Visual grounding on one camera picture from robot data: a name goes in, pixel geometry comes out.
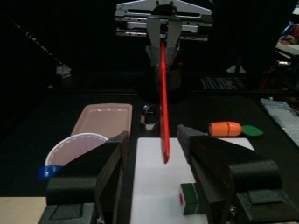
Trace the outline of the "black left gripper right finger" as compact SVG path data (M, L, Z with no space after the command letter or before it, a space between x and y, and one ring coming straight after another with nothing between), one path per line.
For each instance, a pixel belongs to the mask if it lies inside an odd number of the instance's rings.
M210 224L299 221L277 163L254 150L180 125L178 140L191 166Z

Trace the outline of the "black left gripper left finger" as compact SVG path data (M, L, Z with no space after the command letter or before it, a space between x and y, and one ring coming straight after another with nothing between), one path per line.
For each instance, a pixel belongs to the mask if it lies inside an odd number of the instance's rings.
M107 224L100 196L116 169L119 199L123 170L128 159L128 132L70 161L50 179L47 206L38 224Z

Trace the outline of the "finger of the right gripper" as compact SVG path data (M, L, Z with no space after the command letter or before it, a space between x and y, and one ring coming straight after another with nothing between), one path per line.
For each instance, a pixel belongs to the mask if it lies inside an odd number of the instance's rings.
M151 59L151 65L160 64L160 19L158 17L148 17L146 22L147 37L151 45L147 47L147 53Z
M182 35L183 22L180 19L172 17L168 20L167 26L167 47L166 47L166 61L167 66L170 67L174 63L174 59L176 56L176 45Z

